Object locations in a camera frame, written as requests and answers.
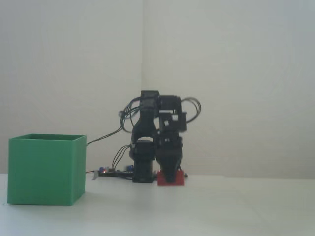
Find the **green open box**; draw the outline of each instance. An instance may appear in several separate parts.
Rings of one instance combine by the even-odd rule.
[[[72,205],[85,192],[85,135],[9,139],[9,204]]]

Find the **red block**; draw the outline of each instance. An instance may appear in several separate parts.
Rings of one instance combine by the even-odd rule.
[[[176,173],[176,180],[175,182],[169,183],[166,182],[164,174],[162,171],[158,171],[157,173],[157,185],[158,186],[184,186],[185,185],[185,177],[184,177],[184,171],[177,171]]]

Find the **blue component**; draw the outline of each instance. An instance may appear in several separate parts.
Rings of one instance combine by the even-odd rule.
[[[133,172],[133,165],[131,165],[131,166],[126,166],[126,171],[127,171],[127,172]]]

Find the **green box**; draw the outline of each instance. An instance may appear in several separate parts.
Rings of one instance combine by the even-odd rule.
[[[9,139],[9,204],[73,205],[85,192],[86,135]]]

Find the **robotic arm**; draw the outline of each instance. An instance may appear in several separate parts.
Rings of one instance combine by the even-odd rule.
[[[153,161],[159,163],[167,182],[174,182],[180,167],[182,137],[187,129],[186,113],[178,96],[160,95],[158,91],[141,91],[140,118],[132,130],[129,156],[134,161],[133,182],[153,182]],[[159,129],[154,119],[159,119]]]

